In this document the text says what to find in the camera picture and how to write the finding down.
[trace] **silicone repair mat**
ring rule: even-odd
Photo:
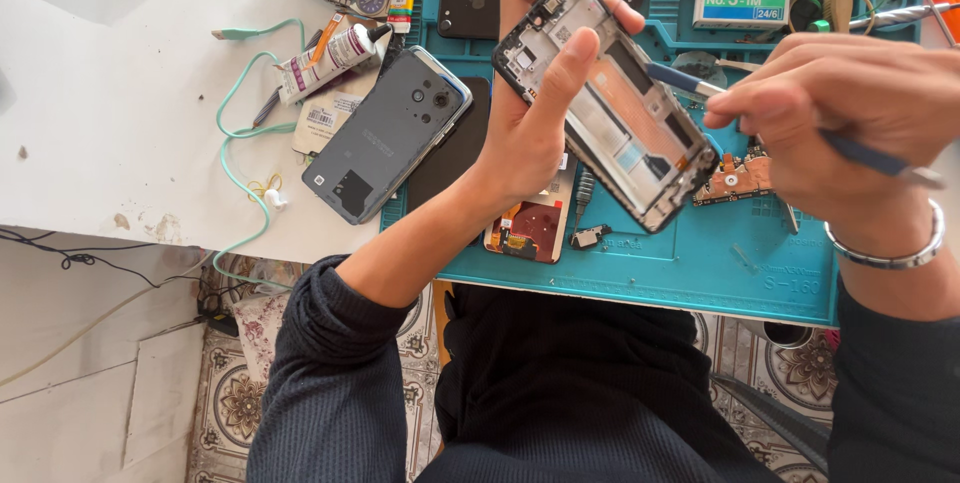
[[[407,45],[425,47],[460,77],[493,79],[490,54],[495,41],[448,39],[438,35],[440,0],[415,0]],[[892,0],[895,8],[921,0]],[[758,31],[694,30],[694,0],[642,0],[646,28],[634,40],[654,60],[669,64],[693,51],[718,59],[762,63],[783,35],[758,43]],[[854,14],[866,11],[862,1]],[[920,25],[895,25],[876,36],[919,42]],[[746,76],[725,69],[727,86]],[[702,107],[682,103],[698,122]],[[728,153],[743,157],[747,136],[731,125],[710,134]],[[383,208],[381,230],[406,211],[403,188]],[[836,266],[821,220],[796,210],[799,232],[786,226],[782,203],[765,195],[694,207],[688,204],[663,232],[649,235],[597,185],[580,229],[608,225],[613,232],[589,250],[564,242],[554,265],[496,254],[482,245],[463,250],[439,279],[504,286],[766,320],[837,326]],[[571,214],[566,234],[573,231]]]

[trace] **teal usb cable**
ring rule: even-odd
[[[228,28],[228,29],[218,29],[218,30],[212,31],[212,34],[213,36],[221,40],[242,40],[242,39],[254,37],[257,35],[269,34],[269,33],[275,32],[276,30],[279,30],[280,28],[283,28],[284,26],[289,26],[291,24],[297,24],[299,26],[300,52],[301,53],[305,52],[306,39],[305,39],[305,32],[304,32],[304,23],[297,18],[284,20],[283,22],[280,22],[266,29]],[[258,136],[263,133],[293,133],[294,129],[297,127],[297,123],[293,121],[293,122],[282,122],[280,124],[273,124],[270,126],[259,126],[257,128],[254,128],[254,127],[241,128],[240,130],[236,130],[236,131],[230,131],[224,128],[223,122],[221,121],[221,116],[224,113],[224,109],[227,107],[227,103],[234,96],[234,93],[236,93],[237,89],[240,87],[240,84],[243,84],[244,79],[246,79],[247,77],[247,73],[250,72],[250,69],[254,66],[254,63],[256,63],[257,60],[259,60],[264,56],[269,56],[270,59],[273,60],[273,64],[279,65],[281,63],[280,60],[277,59],[275,55],[270,53],[270,51],[258,52],[258,54],[255,55],[253,59],[249,60],[249,62],[246,63],[246,67],[244,68],[243,72],[240,72],[240,77],[237,78],[236,83],[233,84],[233,87],[230,89],[229,93],[226,94],[226,96],[223,98],[223,101],[220,103],[220,107],[217,108],[217,128],[220,129],[220,131],[226,135],[226,138],[223,139],[222,145],[220,145],[220,165],[222,166],[223,171],[226,173],[226,176],[230,178],[233,184],[243,189],[243,191],[246,192],[246,194],[250,195],[256,201],[260,209],[263,210],[263,226],[260,227],[258,232],[254,233],[253,235],[237,243],[231,244],[230,246],[228,246],[227,248],[224,248],[220,252],[217,252],[217,254],[213,257],[213,267],[218,272],[220,272],[221,275],[227,276],[231,279],[236,279],[238,281],[270,284],[272,286],[278,286],[280,288],[290,289],[292,288],[291,286],[287,286],[286,284],[281,284],[280,282],[250,278],[248,276],[232,273],[220,266],[221,258],[225,254],[229,253],[230,251],[233,251],[237,247],[246,245],[246,243],[250,243],[251,241],[254,241],[258,237],[263,235],[263,232],[267,232],[267,229],[270,228],[270,210],[267,208],[267,204],[264,203],[263,199],[261,199],[260,196],[258,196],[254,191],[247,188],[247,185],[244,185],[243,183],[241,183],[234,176],[234,173],[231,171],[230,167],[227,166],[227,145],[230,144],[231,140],[234,140],[234,138],[239,138],[239,139],[253,138],[254,136]]]

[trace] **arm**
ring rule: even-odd
[[[501,24],[520,21],[531,1],[503,0]],[[642,29],[629,6],[608,2],[628,31]],[[297,281],[250,448],[249,481],[403,480],[395,336],[410,302],[488,223],[546,188],[564,151],[567,106],[598,49],[594,31],[578,30],[529,110],[498,80],[476,164],[353,256],[324,258]]]
[[[960,51],[840,35],[790,35],[767,64],[704,118],[741,115],[774,162],[774,188],[873,256],[930,242],[927,192],[840,157],[817,132],[821,114],[918,166],[960,134]],[[944,248],[930,263],[882,270],[839,258],[843,342],[835,359],[831,481],[918,481],[960,473],[960,268]]]

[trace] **metal watch bracelet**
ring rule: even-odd
[[[823,230],[826,231],[826,237],[830,238],[830,242],[833,243],[833,247],[837,254],[843,256],[854,264],[860,264],[861,266],[869,266],[871,268],[878,268],[882,270],[907,270],[911,268],[919,268],[924,264],[930,263],[930,260],[932,260],[934,256],[937,256],[937,253],[940,252],[940,248],[944,244],[944,232],[947,231],[947,224],[944,222],[944,210],[936,201],[933,201],[932,199],[929,201],[930,207],[933,209],[933,230],[930,237],[930,242],[917,252],[907,256],[899,256],[897,258],[870,256],[870,254],[859,252],[846,246],[846,244],[837,241],[834,232],[831,231],[831,226],[827,222],[823,223]]]

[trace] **usb connector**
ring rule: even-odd
[[[231,27],[228,29],[213,29],[210,31],[210,35],[213,35],[217,40],[243,40],[250,37],[256,37],[261,33],[262,31],[257,29],[239,29],[236,27]]]

